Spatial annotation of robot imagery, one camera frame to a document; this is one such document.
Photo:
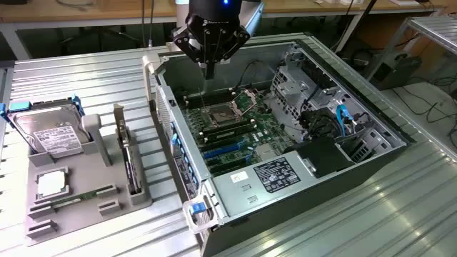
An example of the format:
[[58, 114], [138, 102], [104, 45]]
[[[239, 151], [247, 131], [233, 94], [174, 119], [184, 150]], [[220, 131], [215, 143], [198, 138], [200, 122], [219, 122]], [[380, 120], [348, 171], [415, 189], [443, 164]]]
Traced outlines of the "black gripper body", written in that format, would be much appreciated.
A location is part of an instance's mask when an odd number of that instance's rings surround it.
[[241, 1], [190, 1], [186, 26], [204, 44], [206, 58], [211, 61], [221, 27], [241, 25]]

